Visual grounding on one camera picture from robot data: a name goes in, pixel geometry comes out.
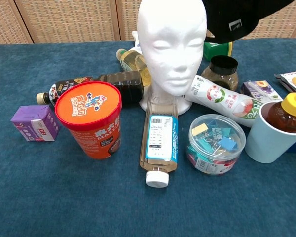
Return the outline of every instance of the black lid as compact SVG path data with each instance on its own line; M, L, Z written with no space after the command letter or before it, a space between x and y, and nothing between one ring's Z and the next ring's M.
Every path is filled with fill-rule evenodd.
M218 55L212 57L209 68L220 75L230 75L236 72L238 66L237 60L232 57Z

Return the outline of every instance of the blue carpet surface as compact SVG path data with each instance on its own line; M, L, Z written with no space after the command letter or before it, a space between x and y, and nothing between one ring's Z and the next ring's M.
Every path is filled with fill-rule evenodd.
M194 104L179 116L178 169L165 189L145 184L139 166L145 112L121 112L122 146L111 158L88 158L62 127L55 142L26 142L10 119L59 80L120 72L115 53L133 42L0 45L0 237L239 236L296 237L296 154L272 164L245 151L223 176L206 176L185 157ZM240 81L296 71L296 39L234 43ZM208 62L203 59L199 74Z

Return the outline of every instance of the white cup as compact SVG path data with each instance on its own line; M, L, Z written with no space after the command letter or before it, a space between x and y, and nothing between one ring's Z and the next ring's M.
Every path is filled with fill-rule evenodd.
M272 163L296 142L296 133L283 132L271 126L264 118L276 102L261 106L247 137L245 151L255 161Z

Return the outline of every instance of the wicker wall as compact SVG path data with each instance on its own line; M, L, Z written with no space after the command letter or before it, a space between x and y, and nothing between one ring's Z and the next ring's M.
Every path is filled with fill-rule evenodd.
M120 40L115 0L15 0L34 43Z
M0 0L0 44L33 43L13 0Z
M137 15L141 0L116 0L122 40L133 40L132 31L137 28ZM280 11L259 21L249 35L244 37L296 37L296 0Z
M257 27L244 39L296 37L296 0L280 11L259 20Z
M140 2L0 0L0 44L133 40ZM296 37L296 0L244 38L260 37Z

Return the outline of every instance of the barcode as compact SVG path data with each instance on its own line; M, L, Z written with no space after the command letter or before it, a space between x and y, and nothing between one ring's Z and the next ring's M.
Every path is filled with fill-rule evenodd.
M151 122L152 123L161 123L162 120L160 118L153 118Z
M205 169L205 165L206 165L206 162L205 161L201 161L201 163L199 164L199 167L201 169Z

